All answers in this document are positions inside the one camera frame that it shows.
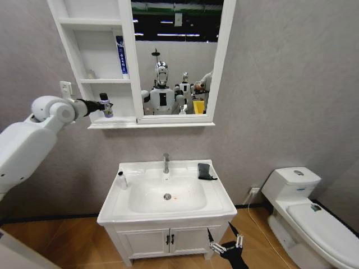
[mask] wooden floor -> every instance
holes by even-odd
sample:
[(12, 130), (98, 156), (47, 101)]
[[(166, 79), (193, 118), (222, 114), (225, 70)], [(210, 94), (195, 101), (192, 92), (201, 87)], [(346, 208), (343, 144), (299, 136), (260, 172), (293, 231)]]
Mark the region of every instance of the wooden floor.
[[(252, 208), (250, 211), (290, 267), (298, 268), (287, 256), (271, 232), (266, 221), (269, 215), (267, 210), (260, 207)], [(245, 236), (242, 257), (250, 269), (288, 268), (249, 218), (246, 209), (238, 210), (238, 215), (234, 218), (232, 224)], [(126, 268), (106, 231), (96, 223), (96, 218), (94, 217), (21, 222), (5, 224), (1, 228), (61, 268)], [(234, 240), (234, 235), (228, 228), (221, 243), (232, 240)], [(138, 259), (134, 261), (133, 268), (230, 269), (231, 265), (227, 260), (214, 254), (210, 261), (205, 261), (203, 255)]]

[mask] toilet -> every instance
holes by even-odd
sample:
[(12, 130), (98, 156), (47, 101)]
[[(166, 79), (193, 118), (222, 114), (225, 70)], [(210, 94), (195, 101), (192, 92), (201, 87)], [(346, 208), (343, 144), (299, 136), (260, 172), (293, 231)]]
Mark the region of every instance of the toilet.
[(308, 199), (320, 180), (305, 167), (274, 170), (262, 188), (274, 207), (269, 226), (301, 269), (359, 269), (358, 237)]

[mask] faucet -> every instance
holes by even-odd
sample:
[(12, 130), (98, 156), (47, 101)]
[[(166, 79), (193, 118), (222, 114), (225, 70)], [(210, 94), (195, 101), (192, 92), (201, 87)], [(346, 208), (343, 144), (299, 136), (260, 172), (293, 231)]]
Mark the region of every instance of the faucet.
[(163, 161), (164, 161), (164, 169), (163, 169), (163, 172), (164, 172), (165, 174), (168, 174), (168, 173), (169, 173), (169, 169), (168, 169), (168, 165), (169, 165), (169, 154), (168, 154), (168, 153), (163, 154)]

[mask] soap dispenser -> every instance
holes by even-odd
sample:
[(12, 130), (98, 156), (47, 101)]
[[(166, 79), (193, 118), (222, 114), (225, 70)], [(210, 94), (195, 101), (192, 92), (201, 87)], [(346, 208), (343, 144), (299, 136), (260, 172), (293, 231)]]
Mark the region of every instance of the soap dispenser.
[(123, 174), (123, 171), (118, 172), (118, 182), (121, 189), (127, 189), (127, 180), (125, 175)]

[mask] yellow container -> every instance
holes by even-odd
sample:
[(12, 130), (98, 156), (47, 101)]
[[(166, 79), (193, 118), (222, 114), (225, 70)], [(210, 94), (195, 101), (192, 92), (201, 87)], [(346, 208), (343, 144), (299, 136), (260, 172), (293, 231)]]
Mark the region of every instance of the yellow container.
[(195, 109), (195, 114), (203, 114), (204, 101), (193, 101), (193, 107)]

